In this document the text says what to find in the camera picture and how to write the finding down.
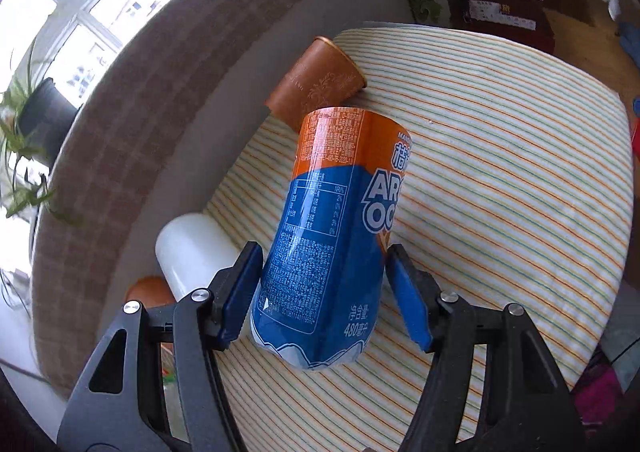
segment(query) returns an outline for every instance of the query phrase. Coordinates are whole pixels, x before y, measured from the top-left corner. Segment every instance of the orange paper cup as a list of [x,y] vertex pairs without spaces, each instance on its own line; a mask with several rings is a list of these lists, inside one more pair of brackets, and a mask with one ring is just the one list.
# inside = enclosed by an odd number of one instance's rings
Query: orange paper cup
[[[124,299],[124,302],[142,302],[145,309],[165,306],[176,302],[167,281],[164,277],[158,275],[151,275],[140,279],[127,290]],[[174,345],[162,343],[160,347],[162,350],[162,371],[174,374]]]
[[311,111],[339,106],[367,86],[349,55],[330,39],[316,37],[266,102],[273,115],[300,133]]

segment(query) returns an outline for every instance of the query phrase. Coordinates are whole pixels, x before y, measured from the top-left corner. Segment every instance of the striped fabric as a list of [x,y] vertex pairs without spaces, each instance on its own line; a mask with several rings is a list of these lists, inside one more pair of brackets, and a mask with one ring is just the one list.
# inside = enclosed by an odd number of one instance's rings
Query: striped fabric
[[[607,322],[630,233],[617,94],[554,57],[481,34],[363,28],[335,42],[369,82],[348,105],[412,134],[395,241],[472,304],[524,304],[574,385]],[[267,119],[207,206],[238,247],[253,239],[268,251],[296,138]],[[408,338],[386,285],[382,299],[357,363],[295,371],[248,338],[219,355],[250,450],[398,448],[431,357]],[[459,438],[476,426],[484,358],[478,347]]]

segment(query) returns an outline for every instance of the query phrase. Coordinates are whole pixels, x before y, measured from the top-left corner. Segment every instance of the blue gripper pad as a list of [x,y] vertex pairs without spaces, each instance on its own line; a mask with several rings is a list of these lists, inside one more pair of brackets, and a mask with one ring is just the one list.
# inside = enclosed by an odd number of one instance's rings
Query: blue gripper pad
[[433,340],[429,331],[429,313],[412,278],[393,252],[388,255],[386,277],[396,296],[396,302],[411,340],[426,352]]
[[225,348],[238,338],[249,311],[262,273],[262,247],[255,242],[247,243],[236,263],[227,270],[238,278],[223,307],[223,326],[218,338]]

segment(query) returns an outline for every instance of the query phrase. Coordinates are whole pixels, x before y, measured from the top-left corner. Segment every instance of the cup rim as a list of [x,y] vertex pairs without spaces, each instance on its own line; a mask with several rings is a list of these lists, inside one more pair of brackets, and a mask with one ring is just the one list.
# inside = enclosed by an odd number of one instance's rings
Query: cup rim
[[337,44],[335,44],[334,41],[332,41],[329,38],[326,38],[324,36],[316,36],[314,38],[314,40],[318,39],[319,41],[322,42],[326,42],[326,44],[328,44],[329,46],[335,48],[338,52],[340,52],[342,54],[343,57],[345,57],[350,63],[351,65],[356,69],[356,71],[358,72],[358,74],[362,77],[362,80],[364,82],[364,86],[362,87],[367,87],[367,77],[364,76],[364,74],[362,73],[362,71],[360,70],[360,68],[358,68],[358,65],[353,61],[353,58],[349,57],[349,55],[344,53],[344,50],[338,46]]

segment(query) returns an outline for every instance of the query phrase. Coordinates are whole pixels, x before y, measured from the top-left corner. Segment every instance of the white cylinder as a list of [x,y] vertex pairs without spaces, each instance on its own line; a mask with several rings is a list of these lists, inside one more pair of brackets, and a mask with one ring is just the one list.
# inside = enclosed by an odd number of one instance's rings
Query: white cylinder
[[204,214],[177,217],[156,240],[156,257],[177,301],[196,288],[207,288],[218,270],[232,267],[239,254],[222,227]]

